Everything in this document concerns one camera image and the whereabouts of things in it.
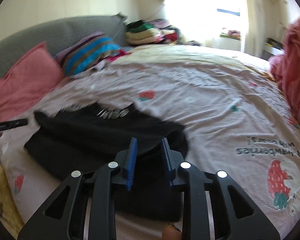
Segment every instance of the white curtain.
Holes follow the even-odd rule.
[[[265,13],[262,0],[239,0],[242,18],[241,51],[260,57],[266,41]]]
[[[166,18],[178,27],[185,41],[196,40],[211,47],[220,35],[218,0],[165,0]]]

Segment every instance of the blue striped pillow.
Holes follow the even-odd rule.
[[[118,53],[120,46],[102,32],[83,38],[55,57],[66,75],[76,75],[95,65],[99,60]]]

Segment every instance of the gray headboard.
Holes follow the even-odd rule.
[[[17,32],[0,41],[0,78],[31,48],[46,41],[48,51],[58,52],[76,44],[96,31],[111,36],[121,46],[128,46],[125,39],[125,16],[83,16],[39,24]]]

